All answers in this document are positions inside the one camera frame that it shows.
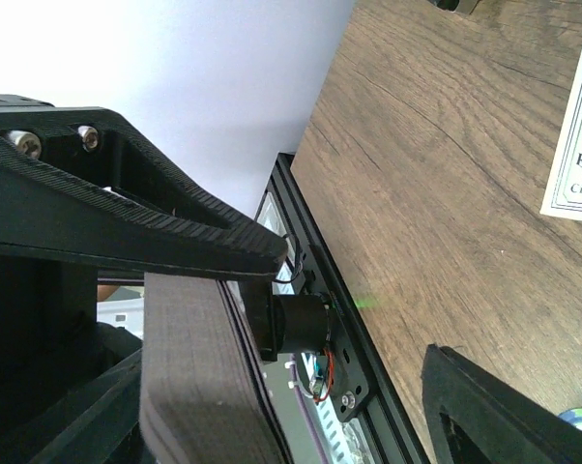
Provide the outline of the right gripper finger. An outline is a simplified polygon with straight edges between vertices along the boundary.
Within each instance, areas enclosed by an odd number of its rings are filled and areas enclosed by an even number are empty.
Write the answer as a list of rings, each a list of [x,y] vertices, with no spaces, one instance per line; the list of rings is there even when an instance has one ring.
[[[438,463],[582,463],[582,430],[451,347],[426,348],[422,404]]]

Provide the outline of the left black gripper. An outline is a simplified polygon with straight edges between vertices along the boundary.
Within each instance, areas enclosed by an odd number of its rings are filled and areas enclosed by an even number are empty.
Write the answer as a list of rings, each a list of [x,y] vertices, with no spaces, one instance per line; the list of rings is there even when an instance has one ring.
[[[97,318],[96,271],[0,255],[0,463],[140,463],[141,340]]]

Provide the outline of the blue backed card deck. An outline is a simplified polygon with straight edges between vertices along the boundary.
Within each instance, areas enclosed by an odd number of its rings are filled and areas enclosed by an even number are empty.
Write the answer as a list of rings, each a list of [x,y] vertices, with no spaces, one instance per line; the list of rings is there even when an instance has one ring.
[[[235,283],[146,274],[139,425],[160,463],[292,462]]]

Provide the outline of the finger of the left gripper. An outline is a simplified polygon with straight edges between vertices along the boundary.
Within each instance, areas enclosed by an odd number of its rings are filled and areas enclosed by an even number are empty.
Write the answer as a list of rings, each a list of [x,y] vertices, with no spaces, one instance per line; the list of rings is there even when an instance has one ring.
[[[287,244],[200,187],[114,111],[7,106],[0,255],[270,280]]]

